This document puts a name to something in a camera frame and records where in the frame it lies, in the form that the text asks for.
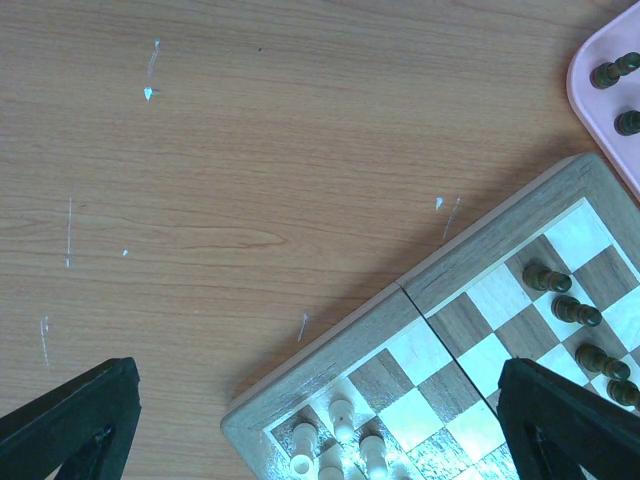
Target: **chess piece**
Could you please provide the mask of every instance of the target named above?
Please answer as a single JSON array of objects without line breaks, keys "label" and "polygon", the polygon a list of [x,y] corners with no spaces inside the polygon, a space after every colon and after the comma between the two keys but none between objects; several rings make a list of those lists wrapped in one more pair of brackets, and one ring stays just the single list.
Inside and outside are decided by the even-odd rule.
[{"label": "chess piece", "polygon": [[344,474],[339,468],[327,467],[320,470],[318,480],[344,480]]},{"label": "chess piece", "polygon": [[622,382],[611,380],[607,385],[607,393],[620,405],[640,407],[640,390],[635,383],[629,380]]},{"label": "chess piece", "polygon": [[329,417],[333,423],[333,433],[339,442],[353,438],[353,405],[347,400],[336,400],[329,406]]},{"label": "chess piece", "polygon": [[389,470],[387,468],[387,448],[384,440],[375,435],[371,435],[360,442],[360,456],[367,465],[367,473],[371,480],[382,480],[387,478]]},{"label": "chess piece", "polygon": [[577,322],[586,327],[597,327],[602,322],[602,314],[597,308],[582,305],[578,300],[568,295],[560,295],[551,303],[551,311],[560,320]]},{"label": "chess piece", "polygon": [[604,350],[589,343],[578,347],[576,361],[590,372],[603,373],[614,380],[626,380],[631,375],[626,363],[608,356]]},{"label": "chess piece", "polygon": [[620,135],[625,137],[640,133],[640,112],[629,110],[616,117],[614,127]]},{"label": "chess piece", "polygon": [[291,456],[291,473],[307,477],[313,472],[313,451],[318,445],[318,430],[309,423],[301,423],[293,429],[291,436],[294,449]]},{"label": "chess piece", "polygon": [[618,58],[615,62],[605,62],[591,72],[591,84],[596,88],[609,88],[640,68],[640,53],[631,52]]},{"label": "chess piece", "polygon": [[566,293],[571,288],[571,278],[560,272],[554,272],[544,265],[534,264],[524,269],[522,281],[528,287],[539,292]]}]

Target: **white paint speck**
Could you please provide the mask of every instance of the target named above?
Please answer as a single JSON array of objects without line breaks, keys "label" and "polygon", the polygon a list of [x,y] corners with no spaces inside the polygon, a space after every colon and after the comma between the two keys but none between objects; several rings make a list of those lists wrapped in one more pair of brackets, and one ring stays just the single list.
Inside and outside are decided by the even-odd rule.
[{"label": "white paint speck", "polygon": [[300,329],[300,333],[298,334],[298,341],[302,340],[302,336],[304,335],[304,329],[307,327],[307,321],[309,320],[309,315],[302,315],[302,328]]},{"label": "white paint speck", "polygon": [[71,267],[71,207],[73,199],[69,197],[69,219],[67,221],[67,256],[65,257],[65,263],[67,268]]},{"label": "white paint speck", "polygon": [[42,339],[42,351],[44,353],[44,363],[47,366],[47,371],[51,369],[49,366],[49,353],[47,352],[47,339],[45,338],[45,332],[49,331],[49,316],[45,316],[44,320],[40,320],[40,338]]},{"label": "white paint speck", "polygon": [[460,200],[461,198],[458,197],[458,200],[456,201],[456,205],[455,207],[453,207],[453,212],[451,212],[451,216],[449,217],[449,221],[447,222],[447,226],[444,228],[444,234],[442,234],[443,240],[447,238],[447,232],[449,231],[449,227],[453,223],[453,219],[456,217],[456,211],[458,210],[458,205],[460,205]]}]

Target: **pink tray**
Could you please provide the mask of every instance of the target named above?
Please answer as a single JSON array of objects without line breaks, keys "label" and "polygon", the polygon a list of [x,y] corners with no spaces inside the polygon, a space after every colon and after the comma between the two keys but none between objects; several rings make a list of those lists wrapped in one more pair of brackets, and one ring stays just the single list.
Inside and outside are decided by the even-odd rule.
[{"label": "pink tray", "polygon": [[576,115],[640,200],[640,134],[619,135],[613,122],[627,110],[640,110],[640,70],[605,90],[591,85],[591,71],[629,52],[640,51],[640,2],[598,30],[569,66],[567,90]]}]

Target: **black object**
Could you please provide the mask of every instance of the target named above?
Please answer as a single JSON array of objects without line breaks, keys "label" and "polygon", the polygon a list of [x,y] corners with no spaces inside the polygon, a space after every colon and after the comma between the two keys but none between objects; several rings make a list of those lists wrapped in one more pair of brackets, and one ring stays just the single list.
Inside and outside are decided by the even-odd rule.
[{"label": "black object", "polygon": [[597,327],[602,322],[602,314],[597,308],[582,305],[569,295],[560,295],[551,302],[551,311],[559,320],[577,322],[586,327]]},{"label": "black object", "polygon": [[571,288],[571,277],[539,264],[525,268],[522,272],[522,281],[539,292],[566,293]]},{"label": "black object", "polygon": [[605,62],[591,72],[591,84],[596,88],[609,88],[620,80],[640,68],[640,53],[630,52],[618,58],[615,62]]},{"label": "black object", "polygon": [[521,480],[640,478],[640,418],[533,360],[505,362],[498,420]]},{"label": "black object", "polygon": [[620,135],[629,136],[640,133],[640,112],[629,110],[618,115],[613,126]]},{"label": "black object", "polygon": [[0,479],[122,477],[140,417],[133,358],[111,359],[0,419]]}]

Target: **scratch mark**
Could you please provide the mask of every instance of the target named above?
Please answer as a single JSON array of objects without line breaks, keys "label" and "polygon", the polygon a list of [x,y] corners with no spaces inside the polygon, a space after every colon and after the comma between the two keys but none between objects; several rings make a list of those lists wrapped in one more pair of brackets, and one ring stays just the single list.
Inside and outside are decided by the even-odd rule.
[{"label": "scratch mark", "polygon": [[447,238],[447,232],[449,231],[449,227],[453,223],[453,219],[456,217],[456,210],[458,210],[458,205],[460,205],[460,197],[458,197],[458,201],[456,202],[455,207],[453,207],[453,212],[451,212],[451,216],[449,217],[449,221],[447,222],[447,226],[444,228],[444,234],[442,235],[442,239]]},{"label": "scratch mark", "polygon": [[40,320],[40,338],[42,339],[42,351],[44,352],[44,363],[47,366],[47,371],[51,370],[49,366],[49,354],[47,353],[47,339],[45,333],[49,331],[49,316],[44,317],[44,320]]},{"label": "scratch mark", "polygon": [[158,58],[158,53],[160,53],[160,39],[156,38],[156,48],[153,50],[153,54],[151,55],[151,60],[149,60],[149,68],[147,68],[147,77],[150,77],[153,74],[153,65],[156,63],[156,58]]},{"label": "scratch mark", "polygon": [[302,316],[302,328],[300,329],[300,333],[298,334],[298,341],[302,340],[302,336],[304,335],[304,329],[307,328],[308,320],[309,320],[309,315],[305,313]]},{"label": "scratch mark", "polygon": [[69,197],[69,221],[67,222],[67,268],[71,267],[71,203],[73,199]]}]

